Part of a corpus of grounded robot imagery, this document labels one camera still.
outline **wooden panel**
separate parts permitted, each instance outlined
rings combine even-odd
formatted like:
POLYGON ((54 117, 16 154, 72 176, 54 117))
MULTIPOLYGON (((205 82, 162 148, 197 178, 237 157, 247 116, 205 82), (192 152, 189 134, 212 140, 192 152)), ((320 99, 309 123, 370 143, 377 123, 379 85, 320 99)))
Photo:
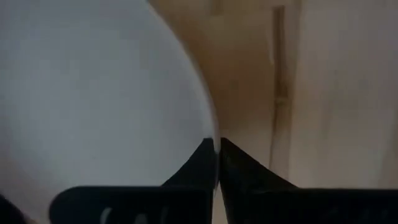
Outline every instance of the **wooden panel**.
POLYGON ((398 2, 306 0, 290 180, 398 187, 398 2))
POLYGON ((213 16, 207 14, 206 4, 190 12, 160 1, 155 8, 203 72, 221 135, 267 166, 274 94, 266 32, 272 24, 271 11, 213 16))

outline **white plate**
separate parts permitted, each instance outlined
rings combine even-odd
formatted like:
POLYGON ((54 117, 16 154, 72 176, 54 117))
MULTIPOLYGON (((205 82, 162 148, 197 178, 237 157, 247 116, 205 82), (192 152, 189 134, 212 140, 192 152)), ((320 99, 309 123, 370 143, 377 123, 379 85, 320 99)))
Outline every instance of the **white plate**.
POLYGON ((47 223, 78 185, 160 185, 218 139, 206 86, 138 0, 0 9, 0 192, 47 223))

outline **black object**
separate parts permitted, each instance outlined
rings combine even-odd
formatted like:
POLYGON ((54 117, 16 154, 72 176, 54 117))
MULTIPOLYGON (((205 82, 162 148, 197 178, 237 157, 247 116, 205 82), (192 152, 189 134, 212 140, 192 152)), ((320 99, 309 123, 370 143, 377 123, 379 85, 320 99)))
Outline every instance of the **black object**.
MULTIPOLYGON (((225 138, 219 157, 213 140, 204 139, 160 187, 69 189, 51 204, 50 220, 210 224, 213 190, 220 180, 229 224, 398 223, 398 190, 300 189, 225 138)), ((0 223, 24 224, 17 208, 5 199, 0 202, 0 223)))
POLYGON ((23 214, 0 194, 0 223, 25 224, 23 214))
POLYGON ((53 224, 211 223, 218 156, 204 139, 160 187, 77 187, 50 207, 53 224))
POLYGON ((77 187, 50 207, 54 224, 211 223, 213 192, 177 187, 77 187))
POLYGON ((229 224, 398 223, 398 190, 299 189, 229 140, 221 147, 229 224))

